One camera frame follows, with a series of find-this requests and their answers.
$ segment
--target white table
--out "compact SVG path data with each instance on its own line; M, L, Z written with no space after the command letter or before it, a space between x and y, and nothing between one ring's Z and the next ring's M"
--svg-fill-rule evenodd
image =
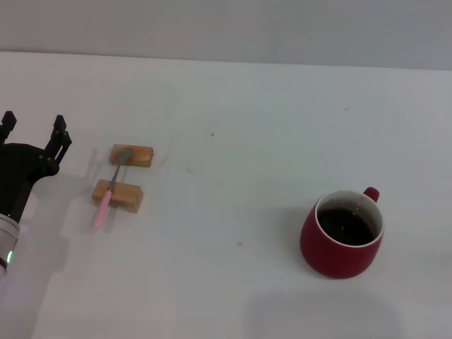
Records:
M21 220L2 339L452 336L451 72L1 53L0 80L9 142L44 147L57 114L73 140ZM155 157L119 175L139 213L96 233L113 143ZM299 252L307 211L368 186L381 250L322 278Z

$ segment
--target dark liquid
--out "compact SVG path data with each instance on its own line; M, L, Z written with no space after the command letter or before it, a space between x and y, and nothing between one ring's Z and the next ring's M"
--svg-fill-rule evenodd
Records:
M374 240L367 222L344 208L322 210L317 218L325 233L342 244L359 246Z

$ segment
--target spoon head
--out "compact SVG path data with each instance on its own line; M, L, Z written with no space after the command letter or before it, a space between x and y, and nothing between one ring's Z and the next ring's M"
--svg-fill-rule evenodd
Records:
M124 165L124 163L126 163L126 161L130 160L131 158L133 158L133 151L128 148L120 150L118 154L116 154L118 165Z

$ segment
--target mug rim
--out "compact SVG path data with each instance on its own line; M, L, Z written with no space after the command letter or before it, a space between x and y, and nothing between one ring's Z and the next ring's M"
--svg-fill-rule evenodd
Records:
M379 235L377 235L377 236L375 237L374 240L372 240L371 242L368 242L367 244L363 244L363 245L347 245L347 244L343 244L342 242L339 242L339 241L333 239L332 237L330 237L329 235L327 235L326 232L323 230L323 228L320 226L319 219L317 218L317 214L318 214L318 211L317 211L317 210L318 210L318 208L319 208L320 202L321 202L325 197L327 197L327 196L329 196L329 195L331 195L331 194L334 194L334 193L339 193L339 192L357 194L358 196L364 197L364 199L367 199L369 202L371 202L371 203L373 203L373 204L375 205L376 210L380 213L380 217L381 217L381 229L380 229ZM317 227L320 229L320 231L323 233L323 235L324 235L325 237L327 237L327 238L330 239L332 242L335 242L335 243L338 244L338 245L341 245L341 246L344 246L344 247L350 247L350 248L352 248L352 249L360 249L360 248L368 247L368 246L371 246L371 245L375 244L377 241L380 240L380 238L383 236L383 232L384 232L384 226L385 226L385 224L384 224L383 213L381 213L380 208L378 207L378 205L376 204L376 202L375 202L372 198L370 198L369 196L367 196L366 194L364 194L364 193L358 193L358 192L355 192L355 191L340 190L340 191L329 192L329 193L326 193L326 194L322 195L322 196L320 197L320 199L319 199L319 200L317 201L317 203L316 203L316 208L315 208L315 211L314 211L314 217L316 218L316 224L317 224Z

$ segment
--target spoon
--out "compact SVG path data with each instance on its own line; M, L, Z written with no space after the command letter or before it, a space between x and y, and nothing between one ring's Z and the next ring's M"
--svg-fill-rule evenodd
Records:
M93 227L95 229L100 230L105 222L105 217L107 216L107 209L110 199L112 198L112 194L114 191L114 185L116 184L116 178L118 177L119 168L123 166L127 160L130 160L133 157L133 151L125 148L120 150L116 154L116 160L118 162L118 166L116 167L116 171L110 181L110 185L108 186L108 190L105 192L102 200L100 201L99 207L97 208L96 215L93 220Z

